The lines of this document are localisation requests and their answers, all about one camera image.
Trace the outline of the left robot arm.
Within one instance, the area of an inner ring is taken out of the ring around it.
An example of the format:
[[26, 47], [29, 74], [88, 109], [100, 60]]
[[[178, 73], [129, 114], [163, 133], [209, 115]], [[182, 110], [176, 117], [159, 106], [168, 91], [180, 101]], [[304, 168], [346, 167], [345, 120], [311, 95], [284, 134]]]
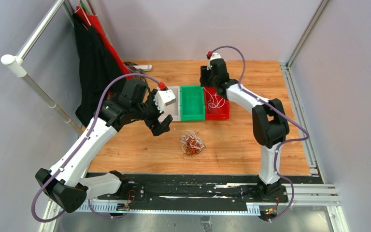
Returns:
[[172, 116], [162, 122], [159, 117], [176, 102], [174, 92], [163, 85], [151, 92], [148, 89], [144, 81], [127, 80], [121, 92], [102, 101], [99, 112], [69, 151], [50, 169], [41, 168], [36, 173], [45, 195], [65, 212], [72, 213], [86, 200], [105, 194], [118, 200], [127, 197], [128, 179], [118, 171], [87, 178], [82, 175], [100, 149], [125, 125], [144, 121], [154, 136], [170, 130]]

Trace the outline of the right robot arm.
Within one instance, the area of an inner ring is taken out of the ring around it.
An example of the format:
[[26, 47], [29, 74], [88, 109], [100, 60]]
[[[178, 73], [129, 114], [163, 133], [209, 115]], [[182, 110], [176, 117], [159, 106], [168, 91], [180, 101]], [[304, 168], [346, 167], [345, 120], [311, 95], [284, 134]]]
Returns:
[[251, 114], [253, 135], [261, 149], [256, 193], [262, 201], [270, 201], [281, 186], [278, 153], [280, 145], [289, 134], [282, 102], [279, 99], [263, 98], [248, 90], [240, 81], [231, 79], [222, 58], [213, 59], [208, 65], [201, 66], [200, 85], [213, 87], [219, 96], [238, 104]]

